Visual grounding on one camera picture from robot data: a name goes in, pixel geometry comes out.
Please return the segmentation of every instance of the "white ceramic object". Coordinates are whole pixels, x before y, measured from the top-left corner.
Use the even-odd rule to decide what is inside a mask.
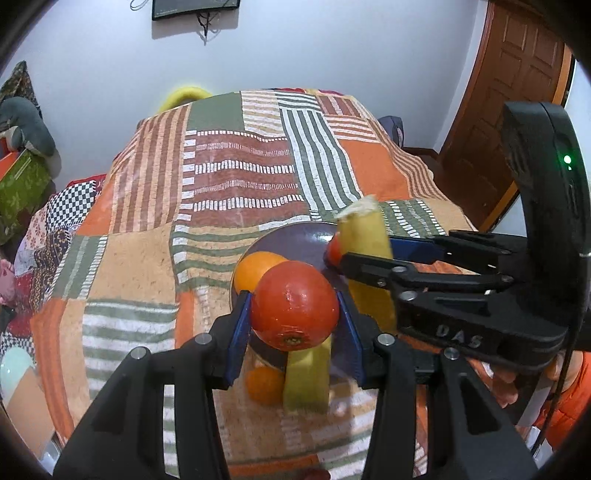
[[[10,402],[12,394],[29,367],[35,368],[33,359],[26,350],[18,346],[6,350],[0,363],[0,393],[5,405]]]

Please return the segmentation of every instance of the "brown door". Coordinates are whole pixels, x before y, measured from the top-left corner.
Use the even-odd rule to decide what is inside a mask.
[[[493,211],[502,210],[499,202],[507,204],[516,192],[499,134],[503,103],[551,102],[565,54],[564,43],[541,18],[513,5],[489,4],[483,35],[472,78],[439,156],[440,188],[479,229],[490,227]]]

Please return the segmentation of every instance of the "gray stuffed toy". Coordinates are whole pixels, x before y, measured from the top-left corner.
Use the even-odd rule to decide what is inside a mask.
[[[0,137],[6,137],[10,150],[18,151],[24,147],[43,158],[55,153],[56,143],[30,100],[11,97],[0,103],[0,131],[6,127],[8,130]]]

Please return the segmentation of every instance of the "red cloth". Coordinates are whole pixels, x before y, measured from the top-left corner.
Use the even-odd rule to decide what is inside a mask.
[[[91,181],[91,180],[96,180],[96,191],[97,193],[100,192],[103,189],[103,183],[105,182],[105,177],[106,177],[106,173],[103,173],[102,175],[95,175],[93,177],[88,177],[87,179],[81,179],[81,180],[72,180],[67,186],[71,187],[72,185],[76,185],[77,183],[84,183],[86,181]]]
[[[583,365],[577,381],[560,396],[556,412],[550,421],[550,427],[546,438],[552,448],[556,450],[560,443],[566,438],[571,428],[583,414],[587,403],[591,399],[591,353],[583,354]],[[544,420],[548,415],[550,402],[546,402],[540,416],[535,421],[535,426],[542,428]]]

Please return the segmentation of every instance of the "patchwork quilt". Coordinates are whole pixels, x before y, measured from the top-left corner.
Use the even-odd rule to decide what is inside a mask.
[[[13,344],[34,355],[66,442],[133,347],[179,347],[229,312],[232,271],[256,239],[288,223],[333,221],[367,194],[381,202],[391,234],[471,228],[423,162],[351,96],[253,90],[147,118],[102,190],[96,180],[72,185],[36,214],[16,262],[19,318],[0,355]],[[295,478],[314,466],[333,480],[360,477],[375,394],[344,381],[332,388],[328,415],[263,407],[243,383],[256,362],[248,350],[235,385],[215,392],[232,477]],[[164,456],[178,475],[173,405],[168,388]],[[416,474],[426,469],[425,421]]]

